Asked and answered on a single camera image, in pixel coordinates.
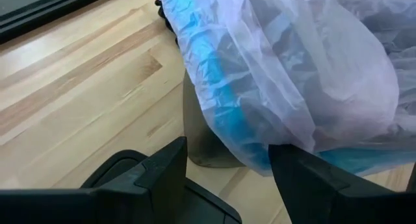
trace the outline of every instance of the wooden floor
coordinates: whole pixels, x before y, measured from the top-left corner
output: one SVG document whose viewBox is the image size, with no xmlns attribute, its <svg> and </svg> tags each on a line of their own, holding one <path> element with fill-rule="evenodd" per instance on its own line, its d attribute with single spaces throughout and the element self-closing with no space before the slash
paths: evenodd
<svg viewBox="0 0 416 224">
<path fill-rule="evenodd" d="M 0 187 L 76 188 L 122 149 L 183 135 L 183 61 L 154 0 L 101 0 L 0 46 Z M 372 175 L 406 187 L 412 165 Z M 188 162 L 245 223 L 290 223 L 272 178 Z"/>
</svg>

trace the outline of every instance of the white plastic bag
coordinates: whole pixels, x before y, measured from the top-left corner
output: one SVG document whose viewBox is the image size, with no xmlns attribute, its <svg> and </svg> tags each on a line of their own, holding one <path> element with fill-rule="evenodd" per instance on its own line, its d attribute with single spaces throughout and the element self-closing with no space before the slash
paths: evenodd
<svg viewBox="0 0 416 224">
<path fill-rule="evenodd" d="M 325 160 L 366 175 L 416 160 L 416 0 L 338 0 L 382 42 L 398 77 L 400 97 L 387 132 L 345 149 L 321 152 Z"/>
<path fill-rule="evenodd" d="M 392 64 L 336 0 L 162 2 L 209 126 L 258 172 L 268 144 L 319 152 L 391 126 Z"/>
</svg>

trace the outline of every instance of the trash can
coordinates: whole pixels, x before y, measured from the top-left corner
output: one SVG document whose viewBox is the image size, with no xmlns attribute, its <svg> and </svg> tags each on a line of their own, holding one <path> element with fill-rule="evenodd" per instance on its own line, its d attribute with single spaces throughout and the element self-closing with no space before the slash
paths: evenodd
<svg viewBox="0 0 416 224">
<path fill-rule="evenodd" d="M 244 166 L 208 127 L 187 72 L 183 79 L 183 125 L 188 156 L 195 164 L 211 168 Z"/>
</svg>

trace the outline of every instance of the plastic bag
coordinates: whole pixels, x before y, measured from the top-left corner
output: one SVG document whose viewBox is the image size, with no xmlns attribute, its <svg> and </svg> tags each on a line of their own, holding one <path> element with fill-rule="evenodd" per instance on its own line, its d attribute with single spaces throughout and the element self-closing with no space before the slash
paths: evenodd
<svg viewBox="0 0 416 224">
<path fill-rule="evenodd" d="M 319 155 L 352 173 L 369 174 L 416 160 L 416 0 L 338 0 L 383 43 L 400 98 L 387 132 Z"/>
<path fill-rule="evenodd" d="M 210 128 L 267 174 L 268 144 L 319 152 L 391 126 L 397 77 L 336 0 L 161 0 Z"/>
</svg>

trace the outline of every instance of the black plastic part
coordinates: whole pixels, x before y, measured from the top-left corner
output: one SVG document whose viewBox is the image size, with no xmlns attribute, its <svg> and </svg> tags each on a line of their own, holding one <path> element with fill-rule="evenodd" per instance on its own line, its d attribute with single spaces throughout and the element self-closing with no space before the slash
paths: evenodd
<svg viewBox="0 0 416 224">
<path fill-rule="evenodd" d="M 180 211 L 188 157 L 184 145 L 187 145 L 187 139 L 179 137 L 141 162 L 146 173 L 135 181 L 135 185 L 150 191 L 152 209 L 157 214 L 154 217 L 156 223 L 175 220 Z"/>
<path fill-rule="evenodd" d="M 406 188 L 407 192 L 416 192 L 416 164 L 413 166 L 411 175 L 408 182 L 408 187 Z"/>
<path fill-rule="evenodd" d="M 132 150 L 125 150 L 116 153 L 104 162 L 83 184 L 83 188 L 95 188 L 102 183 L 111 181 L 117 176 L 117 173 L 124 173 L 131 167 L 135 166 L 129 164 L 134 161 L 139 164 L 146 156 Z M 223 200 L 208 192 L 195 182 L 186 179 L 185 191 L 183 195 L 181 209 L 177 214 L 176 223 L 198 223 L 198 224 L 217 224 L 228 223 L 238 224 L 242 223 L 239 213 Z"/>
<path fill-rule="evenodd" d="M 1 223 L 89 223 L 96 218 L 91 190 L 0 190 Z"/>
<path fill-rule="evenodd" d="M 269 158 L 294 224 L 412 220 L 415 193 L 395 193 L 293 145 L 271 145 Z"/>
<path fill-rule="evenodd" d="M 0 44 L 97 0 L 39 0 L 0 15 Z"/>
</svg>

